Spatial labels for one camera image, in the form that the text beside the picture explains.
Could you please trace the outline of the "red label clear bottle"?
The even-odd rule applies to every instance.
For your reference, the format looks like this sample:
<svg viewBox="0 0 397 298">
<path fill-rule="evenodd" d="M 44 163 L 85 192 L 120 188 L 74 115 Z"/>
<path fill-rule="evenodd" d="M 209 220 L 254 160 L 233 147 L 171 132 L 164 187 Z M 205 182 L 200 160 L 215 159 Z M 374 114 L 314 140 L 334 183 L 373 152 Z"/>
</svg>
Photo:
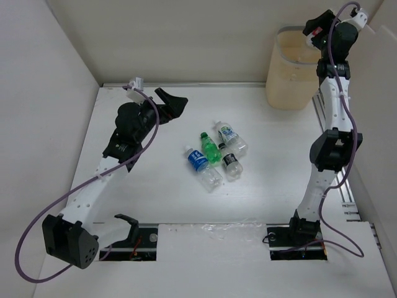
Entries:
<svg viewBox="0 0 397 298">
<path fill-rule="evenodd" d="M 306 44 L 308 47 L 310 48 L 315 48 L 314 44 L 313 44 L 313 39 L 323 31 L 323 29 L 321 27 L 317 27 L 316 29 L 314 29 L 307 37 L 306 37 Z"/>
</svg>

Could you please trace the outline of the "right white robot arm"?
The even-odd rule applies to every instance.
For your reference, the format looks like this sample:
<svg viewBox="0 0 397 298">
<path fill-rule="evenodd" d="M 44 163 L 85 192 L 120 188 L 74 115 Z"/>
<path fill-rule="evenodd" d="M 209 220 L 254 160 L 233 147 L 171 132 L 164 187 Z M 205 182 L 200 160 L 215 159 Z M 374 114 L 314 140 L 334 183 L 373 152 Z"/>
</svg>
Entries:
<svg viewBox="0 0 397 298">
<path fill-rule="evenodd" d="M 311 176 L 305 195 L 287 228 L 287 237 L 295 246 L 315 239 L 320 232 L 321 209 L 325 195 L 343 167 L 350 168 L 363 136 L 349 110 L 349 50 L 367 23 L 367 13 L 357 2 L 350 19 L 327 10 L 308 20 L 303 34 L 309 45 L 321 52 L 316 74 L 319 93 L 324 99 L 326 128 L 310 148 Z"/>
</svg>

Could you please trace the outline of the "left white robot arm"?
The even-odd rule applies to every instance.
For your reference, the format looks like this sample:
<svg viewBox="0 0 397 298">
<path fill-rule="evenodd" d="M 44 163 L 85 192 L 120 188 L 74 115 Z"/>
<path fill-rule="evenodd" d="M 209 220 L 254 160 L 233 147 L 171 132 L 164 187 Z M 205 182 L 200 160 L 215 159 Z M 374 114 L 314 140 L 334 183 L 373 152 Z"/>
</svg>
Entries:
<svg viewBox="0 0 397 298">
<path fill-rule="evenodd" d="M 96 228 L 94 220 L 110 191 L 132 170 L 142 154 L 142 142 L 150 131 L 181 116 L 186 97 L 168 94 L 162 88 L 155 93 L 162 104 L 155 104 L 142 91 L 141 99 L 122 104 L 117 111 L 115 130 L 102 153 L 94 181 L 83 186 L 57 216 L 48 215 L 42 223 L 45 248 L 49 255 L 80 269 L 87 268 L 98 252 L 110 245 L 132 246 L 139 237 L 139 223 L 124 214 L 116 214 L 115 225 Z"/>
</svg>

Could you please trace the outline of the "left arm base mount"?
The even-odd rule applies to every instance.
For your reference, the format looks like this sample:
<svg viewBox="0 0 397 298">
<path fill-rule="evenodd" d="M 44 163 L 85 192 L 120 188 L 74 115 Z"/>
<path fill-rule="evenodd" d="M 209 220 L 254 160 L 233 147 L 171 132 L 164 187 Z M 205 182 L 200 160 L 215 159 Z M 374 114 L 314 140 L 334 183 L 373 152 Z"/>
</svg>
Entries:
<svg viewBox="0 0 397 298">
<path fill-rule="evenodd" d="M 107 246 L 100 244 L 100 261 L 156 261 L 158 225 L 139 223 L 124 214 L 114 216 L 102 238 Z"/>
</svg>

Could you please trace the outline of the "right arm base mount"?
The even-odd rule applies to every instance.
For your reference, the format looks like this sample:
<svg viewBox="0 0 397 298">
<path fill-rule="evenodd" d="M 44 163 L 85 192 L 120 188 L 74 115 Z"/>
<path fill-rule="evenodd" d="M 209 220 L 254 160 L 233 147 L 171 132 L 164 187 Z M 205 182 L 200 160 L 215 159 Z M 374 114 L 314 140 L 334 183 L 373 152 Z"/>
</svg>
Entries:
<svg viewBox="0 0 397 298">
<path fill-rule="evenodd" d="M 269 246 L 271 261 L 304 261 L 328 259 L 322 239 L 320 221 L 309 222 L 293 216 L 286 225 L 270 224 L 262 239 Z"/>
</svg>

